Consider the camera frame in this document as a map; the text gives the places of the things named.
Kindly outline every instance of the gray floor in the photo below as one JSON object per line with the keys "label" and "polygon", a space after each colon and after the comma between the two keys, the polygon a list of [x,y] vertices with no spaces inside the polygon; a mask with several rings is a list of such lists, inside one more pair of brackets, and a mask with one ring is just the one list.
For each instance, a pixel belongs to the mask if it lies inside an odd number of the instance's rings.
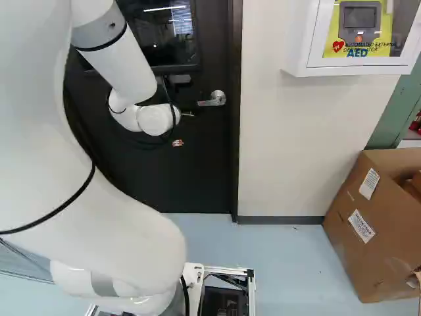
{"label": "gray floor", "polygon": [[[171,215],[191,262],[256,271],[258,316],[416,315],[418,300],[362,304],[321,226],[238,226],[224,215]],[[82,316],[55,286],[0,277],[3,315]]]}

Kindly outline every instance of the white label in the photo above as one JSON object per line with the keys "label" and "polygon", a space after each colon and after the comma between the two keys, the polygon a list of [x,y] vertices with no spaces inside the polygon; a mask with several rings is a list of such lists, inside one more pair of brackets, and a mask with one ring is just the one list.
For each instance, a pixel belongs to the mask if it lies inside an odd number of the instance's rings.
{"label": "white label", "polygon": [[358,209],[348,218],[357,234],[361,237],[362,241],[366,244],[376,234],[367,222],[363,219]]}
{"label": "white label", "polygon": [[359,192],[361,193],[361,195],[364,196],[366,199],[371,199],[371,195],[376,189],[379,180],[380,176],[373,168],[371,168],[360,186]]}

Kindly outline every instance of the red heart logo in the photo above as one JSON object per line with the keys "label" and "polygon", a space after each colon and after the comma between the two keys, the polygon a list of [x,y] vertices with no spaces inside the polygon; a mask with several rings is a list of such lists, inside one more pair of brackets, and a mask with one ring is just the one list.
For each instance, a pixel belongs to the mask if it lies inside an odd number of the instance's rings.
{"label": "red heart logo", "polygon": [[344,44],[345,44],[344,41],[334,41],[334,44],[332,45],[332,47],[334,48],[335,53],[340,51]]}

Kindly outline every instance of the robotic arm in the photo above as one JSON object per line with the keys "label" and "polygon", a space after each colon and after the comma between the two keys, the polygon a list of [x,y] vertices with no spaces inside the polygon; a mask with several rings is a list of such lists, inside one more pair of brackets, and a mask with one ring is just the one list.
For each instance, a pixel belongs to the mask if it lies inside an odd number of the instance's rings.
{"label": "robotic arm", "polygon": [[113,86],[118,122],[150,134],[172,127],[169,105],[136,105],[157,83],[130,28],[112,0],[7,1],[0,24],[1,237],[48,257],[55,283],[70,294],[161,314],[185,267],[184,237],[96,170],[62,102],[71,38]]}

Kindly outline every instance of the baseboard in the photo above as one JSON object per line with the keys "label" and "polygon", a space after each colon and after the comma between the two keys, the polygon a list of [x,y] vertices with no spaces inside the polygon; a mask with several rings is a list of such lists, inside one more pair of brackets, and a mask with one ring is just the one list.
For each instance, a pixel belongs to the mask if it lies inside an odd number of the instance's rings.
{"label": "baseboard", "polygon": [[324,216],[241,216],[237,217],[238,224],[280,224],[280,225],[320,225]]}

